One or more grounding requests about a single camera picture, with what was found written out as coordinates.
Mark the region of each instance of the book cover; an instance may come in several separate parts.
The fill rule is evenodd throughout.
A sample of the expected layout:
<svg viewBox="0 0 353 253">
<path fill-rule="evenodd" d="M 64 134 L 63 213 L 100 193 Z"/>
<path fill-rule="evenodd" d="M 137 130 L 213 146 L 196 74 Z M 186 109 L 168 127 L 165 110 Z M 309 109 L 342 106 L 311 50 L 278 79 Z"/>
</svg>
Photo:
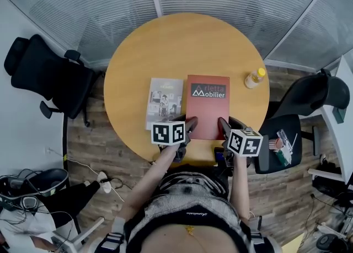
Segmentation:
<svg viewBox="0 0 353 253">
<path fill-rule="evenodd" d="M 188 76 L 186 118 L 199 119 L 191 138 L 224 139 L 218 118 L 229 118 L 230 84 L 228 77 Z"/>
<path fill-rule="evenodd" d="M 145 126 L 147 130 L 151 130 L 152 122 L 180 116 L 183 84 L 182 79 L 151 79 Z"/>
</svg>

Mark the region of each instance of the plastic bottle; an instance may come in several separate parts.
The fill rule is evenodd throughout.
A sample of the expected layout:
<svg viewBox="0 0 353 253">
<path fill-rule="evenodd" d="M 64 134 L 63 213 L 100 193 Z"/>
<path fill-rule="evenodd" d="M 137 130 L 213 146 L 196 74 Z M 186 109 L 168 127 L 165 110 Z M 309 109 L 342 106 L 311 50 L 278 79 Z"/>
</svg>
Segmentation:
<svg viewBox="0 0 353 253">
<path fill-rule="evenodd" d="M 263 68 L 259 68 L 254 72 L 251 72 L 250 75 L 245 79 L 245 85 L 247 88 L 254 88 L 259 83 L 261 83 L 266 75 L 266 70 Z"/>
</svg>

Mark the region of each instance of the round wooden table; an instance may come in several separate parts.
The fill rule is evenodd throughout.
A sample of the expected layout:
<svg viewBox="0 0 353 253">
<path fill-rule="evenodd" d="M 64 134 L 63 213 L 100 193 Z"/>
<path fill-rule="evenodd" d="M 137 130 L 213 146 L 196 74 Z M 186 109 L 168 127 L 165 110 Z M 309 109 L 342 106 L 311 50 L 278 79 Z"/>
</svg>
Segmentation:
<svg viewBox="0 0 353 253">
<path fill-rule="evenodd" d="M 193 13 L 163 16 L 134 30 L 116 49 L 105 76 L 109 120 L 123 142 L 148 161 L 159 154 L 145 130 L 151 78 L 184 80 L 181 113 L 186 110 L 188 74 L 230 77 L 229 114 L 258 130 L 269 104 L 269 80 L 254 89 L 244 85 L 253 70 L 265 68 L 254 45 L 236 28 Z M 215 163 L 213 148 L 222 141 L 192 139 L 183 163 Z"/>
</svg>

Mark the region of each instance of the wooden floor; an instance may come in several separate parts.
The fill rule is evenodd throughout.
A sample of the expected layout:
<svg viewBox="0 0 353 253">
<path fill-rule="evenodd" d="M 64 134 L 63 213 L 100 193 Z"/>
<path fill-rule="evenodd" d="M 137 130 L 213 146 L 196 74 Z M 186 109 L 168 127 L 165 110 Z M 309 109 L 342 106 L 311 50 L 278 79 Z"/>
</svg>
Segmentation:
<svg viewBox="0 0 353 253">
<path fill-rule="evenodd" d="M 270 100 L 280 100 L 288 87 L 306 73 L 268 67 L 270 78 Z M 150 165 L 131 151 L 114 132 L 104 107 L 104 78 L 97 81 L 88 101 L 88 118 L 91 126 L 86 128 L 82 116 L 68 122 L 68 157 L 88 164 L 93 170 L 104 171 L 113 180 L 112 185 L 124 199 L 144 175 Z M 325 153 L 330 162 L 337 162 L 330 134 L 321 116 L 301 121 L 302 129 L 310 131 L 311 125 L 316 125 L 320 131 L 321 153 Z M 329 220 L 329 206 L 310 197 L 316 197 L 330 202 L 328 196 L 320 194 L 311 186 L 311 176 L 307 169 L 315 168 L 319 160 L 312 155 L 312 142 L 303 139 L 303 157 L 300 165 L 269 175 L 259 175 L 254 168 L 248 168 L 250 209 L 256 215 L 263 216 L 262 232 L 271 235 L 281 245 L 286 244 L 301 233 L 309 232 L 309 238 L 303 244 L 300 252 L 318 252 L 312 230 L 316 223 Z M 68 162 L 69 177 L 73 184 L 85 180 L 93 181 L 96 175 L 87 167 L 74 162 Z M 122 202 L 117 194 L 97 193 L 89 205 L 78 217 L 82 227 L 87 226 L 100 216 L 111 220 L 121 208 Z"/>
</svg>

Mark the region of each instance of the white cube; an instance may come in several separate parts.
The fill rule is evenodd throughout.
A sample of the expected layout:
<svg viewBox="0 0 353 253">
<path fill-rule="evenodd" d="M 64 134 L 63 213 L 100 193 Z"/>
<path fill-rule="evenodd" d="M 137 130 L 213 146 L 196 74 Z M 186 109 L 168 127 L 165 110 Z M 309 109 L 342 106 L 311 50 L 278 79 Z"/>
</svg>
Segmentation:
<svg viewBox="0 0 353 253">
<path fill-rule="evenodd" d="M 231 130 L 227 148 L 239 156 L 257 157 L 262 141 L 262 135 L 255 131 Z"/>
<path fill-rule="evenodd" d="M 151 141 L 153 144 L 176 145 L 185 142 L 185 122 L 158 121 L 151 123 Z"/>
</svg>

